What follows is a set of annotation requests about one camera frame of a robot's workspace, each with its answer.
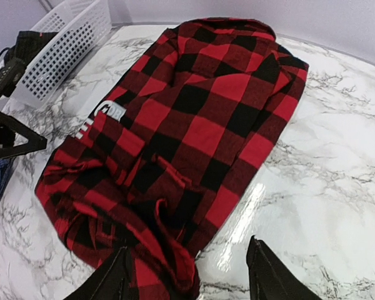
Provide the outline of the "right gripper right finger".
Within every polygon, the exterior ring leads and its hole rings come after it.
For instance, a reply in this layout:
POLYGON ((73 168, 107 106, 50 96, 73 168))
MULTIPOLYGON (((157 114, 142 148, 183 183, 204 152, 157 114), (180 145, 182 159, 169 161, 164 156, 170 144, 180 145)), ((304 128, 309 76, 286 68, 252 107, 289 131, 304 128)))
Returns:
POLYGON ((251 237, 246 253, 251 299, 311 300, 316 294, 299 281, 262 240, 251 237))

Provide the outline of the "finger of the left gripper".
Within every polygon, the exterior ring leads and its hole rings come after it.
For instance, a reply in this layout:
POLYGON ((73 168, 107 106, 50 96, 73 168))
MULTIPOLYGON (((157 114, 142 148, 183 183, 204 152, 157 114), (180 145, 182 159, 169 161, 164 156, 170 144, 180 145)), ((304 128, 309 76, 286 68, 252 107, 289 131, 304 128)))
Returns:
POLYGON ((47 139, 0 111, 0 159, 46 149, 47 139))
POLYGON ((0 68, 0 99, 11 96, 25 71, 25 63, 16 57, 0 68))

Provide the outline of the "red black plaid shirt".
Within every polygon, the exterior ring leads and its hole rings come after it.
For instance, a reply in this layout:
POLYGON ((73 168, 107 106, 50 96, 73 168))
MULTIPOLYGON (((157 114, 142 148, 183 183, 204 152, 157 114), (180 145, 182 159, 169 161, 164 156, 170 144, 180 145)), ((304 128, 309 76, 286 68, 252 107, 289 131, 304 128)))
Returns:
POLYGON ((195 258, 276 145, 308 69, 256 20, 165 30, 37 182, 62 243, 95 270, 129 248, 128 299, 196 299, 195 258))

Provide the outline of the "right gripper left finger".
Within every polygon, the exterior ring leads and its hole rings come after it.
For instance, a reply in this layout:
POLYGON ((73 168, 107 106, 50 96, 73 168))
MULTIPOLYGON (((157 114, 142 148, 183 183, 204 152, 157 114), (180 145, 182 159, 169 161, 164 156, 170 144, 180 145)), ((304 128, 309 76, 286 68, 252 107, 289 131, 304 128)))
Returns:
POLYGON ((123 300, 129 297, 132 257, 127 247, 120 247, 65 300, 123 300))

